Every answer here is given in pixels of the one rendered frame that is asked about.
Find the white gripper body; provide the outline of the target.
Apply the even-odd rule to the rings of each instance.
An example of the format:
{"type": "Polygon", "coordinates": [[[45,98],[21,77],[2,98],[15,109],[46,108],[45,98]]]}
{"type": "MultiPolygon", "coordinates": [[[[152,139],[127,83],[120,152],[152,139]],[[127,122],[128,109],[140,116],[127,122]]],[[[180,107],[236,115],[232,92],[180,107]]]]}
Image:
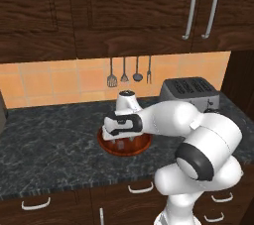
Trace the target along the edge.
{"type": "Polygon", "coordinates": [[[105,126],[102,127],[102,137],[105,141],[112,141],[117,139],[134,139],[135,137],[142,136],[143,131],[134,131],[127,128],[114,128],[108,130],[105,126]]]}

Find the red-brown bowl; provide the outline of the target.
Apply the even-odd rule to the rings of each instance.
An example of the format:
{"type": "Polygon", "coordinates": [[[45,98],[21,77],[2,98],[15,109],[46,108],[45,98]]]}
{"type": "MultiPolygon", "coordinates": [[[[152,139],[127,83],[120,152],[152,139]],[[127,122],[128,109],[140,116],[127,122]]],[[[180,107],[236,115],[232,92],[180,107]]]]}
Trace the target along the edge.
{"type": "Polygon", "coordinates": [[[142,136],[135,137],[133,140],[127,139],[117,139],[118,146],[114,145],[112,141],[105,141],[102,138],[102,129],[98,130],[97,141],[100,147],[107,153],[118,156],[118,157],[131,157],[141,154],[146,151],[151,143],[153,136],[150,134],[143,134],[142,136]],[[120,142],[126,143],[124,150],[119,150],[120,142]]]}

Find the hanging slotted turner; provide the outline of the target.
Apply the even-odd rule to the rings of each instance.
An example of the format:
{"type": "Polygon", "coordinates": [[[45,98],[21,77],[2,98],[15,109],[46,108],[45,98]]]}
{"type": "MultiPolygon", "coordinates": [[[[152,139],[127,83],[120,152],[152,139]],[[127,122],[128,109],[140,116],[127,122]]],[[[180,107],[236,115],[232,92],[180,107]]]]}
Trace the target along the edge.
{"type": "Polygon", "coordinates": [[[113,74],[113,58],[110,59],[110,74],[107,76],[107,86],[117,86],[117,77],[113,74]]]}

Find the dark wood drawer front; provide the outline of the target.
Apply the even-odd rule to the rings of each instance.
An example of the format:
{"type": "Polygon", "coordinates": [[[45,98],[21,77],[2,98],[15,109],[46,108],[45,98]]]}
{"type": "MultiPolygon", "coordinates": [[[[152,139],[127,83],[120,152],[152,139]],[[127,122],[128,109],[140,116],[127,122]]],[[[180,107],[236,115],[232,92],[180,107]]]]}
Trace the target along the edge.
{"type": "Polygon", "coordinates": [[[0,225],[93,225],[93,215],[88,189],[70,190],[17,199],[0,200],[0,225]],[[27,206],[48,201],[48,207],[25,211],[27,206]]]}
{"type": "Polygon", "coordinates": [[[240,209],[238,206],[222,207],[201,204],[194,210],[194,214],[202,225],[254,225],[254,200],[245,209],[240,209]],[[224,214],[223,221],[208,223],[203,218],[203,215],[208,218],[218,218],[221,212],[224,214]]]}
{"type": "Polygon", "coordinates": [[[213,191],[204,193],[200,199],[204,206],[238,206],[240,209],[245,209],[250,204],[252,198],[254,197],[254,165],[243,165],[242,166],[243,175],[240,181],[233,187],[229,189],[224,189],[220,191],[213,191]],[[233,199],[229,202],[216,203],[212,201],[211,196],[215,198],[227,198],[229,192],[232,192],[233,199]]]}
{"type": "Polygon", "coordinates": [[[138,198],[144,199],[157,193],[154,185],[154,189],[150,192],[132,194],[127,188],[128,185],[131,185],[132,189],[147,188],[151,185],[151,180],[143,179],[94,187],[90,190],[92,204],[103,207],[107,204],[115,204],[117,202],[125,203],[126,201],[135,201],[138,198]]]}

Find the hanging small spatula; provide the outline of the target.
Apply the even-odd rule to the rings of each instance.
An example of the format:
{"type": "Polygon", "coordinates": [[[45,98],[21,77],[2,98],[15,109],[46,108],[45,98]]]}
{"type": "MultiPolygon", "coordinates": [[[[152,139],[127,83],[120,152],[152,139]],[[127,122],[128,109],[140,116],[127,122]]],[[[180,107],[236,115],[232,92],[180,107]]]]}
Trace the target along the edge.
{"type": "Polygon", "coordinates": [[[120,81],[121,82],[128,82],[129,81],[129,78],[126,74],[126,57],[123,58],[123,73],[121,75],[120,81]]]}

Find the hanging ladle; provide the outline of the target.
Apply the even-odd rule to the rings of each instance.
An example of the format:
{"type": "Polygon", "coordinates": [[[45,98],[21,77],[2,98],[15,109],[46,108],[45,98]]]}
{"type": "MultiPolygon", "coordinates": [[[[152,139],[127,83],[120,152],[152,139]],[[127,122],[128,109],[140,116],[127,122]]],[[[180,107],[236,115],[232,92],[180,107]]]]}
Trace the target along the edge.
{"type": "Polygon", "coordinates": [[[143,79],[143,75],[139,72],[139,58],[136,57],[136,72],[133,74],[133,79],[137,82],[143,79]]]}

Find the hanging meat fork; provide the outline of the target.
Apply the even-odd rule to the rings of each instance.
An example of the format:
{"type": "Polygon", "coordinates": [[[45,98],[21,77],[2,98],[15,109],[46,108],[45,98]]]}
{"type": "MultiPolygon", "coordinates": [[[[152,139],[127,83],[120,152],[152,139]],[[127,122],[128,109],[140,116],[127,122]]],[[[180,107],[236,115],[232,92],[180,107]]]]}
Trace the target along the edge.
{"type": "Polygon", "coordinates": [[[147,70],[147,83],[150,83],[150,84],[152,83],[151,66],[152,66],[152,56],[149,56],[148,70],[147,70]]]}

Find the silver toaster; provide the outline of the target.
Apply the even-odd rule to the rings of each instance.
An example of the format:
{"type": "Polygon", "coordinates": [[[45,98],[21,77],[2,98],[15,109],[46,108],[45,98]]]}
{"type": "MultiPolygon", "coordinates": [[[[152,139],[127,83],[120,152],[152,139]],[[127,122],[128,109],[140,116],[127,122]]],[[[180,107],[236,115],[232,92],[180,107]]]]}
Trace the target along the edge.
{"type": "Polygon", "coordinates": [[[186,101],[200,112],[219,109],[219,92],[206,79],[198,76],[165,79],[159,100],[186,101]]]}

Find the dark wood base cupboard door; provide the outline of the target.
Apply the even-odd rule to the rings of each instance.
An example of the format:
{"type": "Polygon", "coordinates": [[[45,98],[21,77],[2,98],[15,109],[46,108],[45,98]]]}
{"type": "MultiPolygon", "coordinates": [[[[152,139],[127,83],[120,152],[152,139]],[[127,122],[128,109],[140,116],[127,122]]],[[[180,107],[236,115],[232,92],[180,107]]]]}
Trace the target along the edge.
{"type": "MultiPolygon", "coordinates": [[[[164,209],[165,199],[137,199],[103,206],[104,225],[154,225],[157,216],[164,209]]],[[[92,205],[94,225],[100,225],[98,205],[92,205]]]]}

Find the dark wood tall cabinet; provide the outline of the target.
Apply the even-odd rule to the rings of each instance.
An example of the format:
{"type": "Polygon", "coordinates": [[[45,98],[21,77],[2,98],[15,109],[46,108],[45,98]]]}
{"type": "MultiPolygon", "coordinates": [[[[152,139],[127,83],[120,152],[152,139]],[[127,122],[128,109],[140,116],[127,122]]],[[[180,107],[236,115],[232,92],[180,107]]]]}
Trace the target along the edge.
{"type": "Polygon", "coordinates": [[[230,54],[221,91],[254,121],[254,51],[230,54]]]}

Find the dark wood wall cupboard door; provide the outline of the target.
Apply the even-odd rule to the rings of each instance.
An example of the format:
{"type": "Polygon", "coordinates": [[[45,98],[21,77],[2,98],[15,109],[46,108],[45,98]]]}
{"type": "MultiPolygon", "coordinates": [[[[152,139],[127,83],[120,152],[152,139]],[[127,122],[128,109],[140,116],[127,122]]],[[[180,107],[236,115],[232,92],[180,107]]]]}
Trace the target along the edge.
{"type": "Polygon", "coordinates": [[[77,56],[105,58],[184,54],[191,0],[70,0],[77,56]]]}
{"type": "Polygon", "coordinates": [[[70,0],[0,0],[0,63],[74,58],[70,0]]]}
{"type": "Polygon", "coordinates": [[[218,0],[208,39],[203,39],[212,0],[199,0],[193,53],[254,51],[254,0],[218,0]]]}

